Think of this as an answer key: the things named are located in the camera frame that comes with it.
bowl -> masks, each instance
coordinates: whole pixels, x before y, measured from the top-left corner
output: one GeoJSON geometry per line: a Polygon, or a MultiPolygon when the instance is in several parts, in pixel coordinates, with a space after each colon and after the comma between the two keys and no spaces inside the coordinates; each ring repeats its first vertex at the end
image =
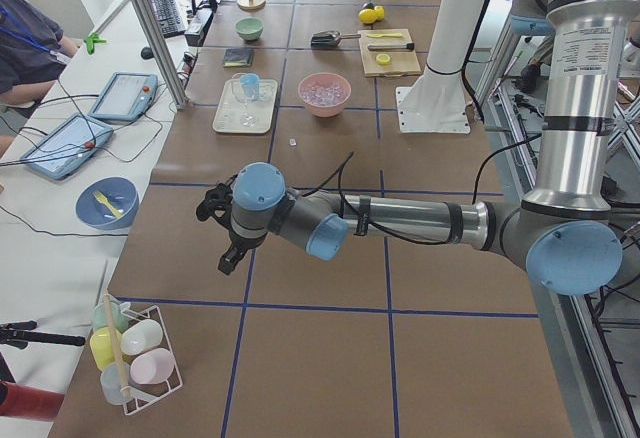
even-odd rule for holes
{"type": "Polygon", "coordinates": [[[236,23],[236,33],[244,41],[254,41],[262,34],[262,21],[258,18],[243,18],[236,23]]]}
{"type": "Polygon", "coordinates": [[[347,106],[351,84],[335,73],[314,73],[300,82],[298,96],[312,115],[335,116],[347,106]]]}
{"type": "Polygon", "coordinates": [[[76,215],[80,220],[96,230],[108,231],[127,228],[136,217],[140,200],[133,183],[126,178],[110,177],[87,187],[76,202],[76,215]],[[122,216],[116,218],[109,207],[98,201],[94,192],[99,191],[122,216]]]}

dark shirt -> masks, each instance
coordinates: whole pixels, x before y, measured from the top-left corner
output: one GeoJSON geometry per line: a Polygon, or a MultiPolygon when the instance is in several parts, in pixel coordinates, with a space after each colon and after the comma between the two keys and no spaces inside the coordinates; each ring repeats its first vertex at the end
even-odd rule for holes
{"type": "MultiPolygon", "coordinates": [[[[0,0],[0,5],[15,21],[28,30],[36,42],[59,51],[62,28],[25,0],[0,0]]],[[[25,32],[0,12],[0,27],[25,36],[25,32]]],[[[55,80],[64,70],[55,56],[0,31],[0,93],[15,85],[55,80]]]]}

green bowl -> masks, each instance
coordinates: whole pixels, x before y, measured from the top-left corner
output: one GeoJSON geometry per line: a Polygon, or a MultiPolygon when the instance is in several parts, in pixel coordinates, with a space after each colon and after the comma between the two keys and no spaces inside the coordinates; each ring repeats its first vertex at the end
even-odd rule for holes
{"type": "Polygon", "coordinates": [[[236,32],[245,41],[253,41],[262,34],[262,21],[258,18],[244,18],[236,23],[236,32]]]}

red cylinder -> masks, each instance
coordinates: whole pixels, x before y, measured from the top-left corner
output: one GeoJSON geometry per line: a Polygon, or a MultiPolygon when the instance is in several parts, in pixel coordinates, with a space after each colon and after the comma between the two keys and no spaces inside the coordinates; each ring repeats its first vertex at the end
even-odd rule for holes
{"type": "Polygon", "coordinates": [[[62,400],[62,393],[0,381],[0,416],[53,421],[62,400]]]}

yellow cup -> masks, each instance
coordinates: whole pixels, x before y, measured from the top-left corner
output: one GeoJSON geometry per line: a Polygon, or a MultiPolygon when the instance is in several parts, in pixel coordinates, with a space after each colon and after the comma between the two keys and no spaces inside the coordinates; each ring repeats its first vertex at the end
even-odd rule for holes
{"type": "MultiPolygon", "coordinates": [[[[118,337],[118,343],[120,343],[122,334],[116,330],[116,335],[118,337]]],[[[97,329],[93,335],[91,335],[89,346],[91,347],[91,353],[93,354],[96,366],[100,371],[104,370],[115,361],[113,349],[111,348],[111,338],[109,337],[108,327],[105,326],[97,329]]]]}

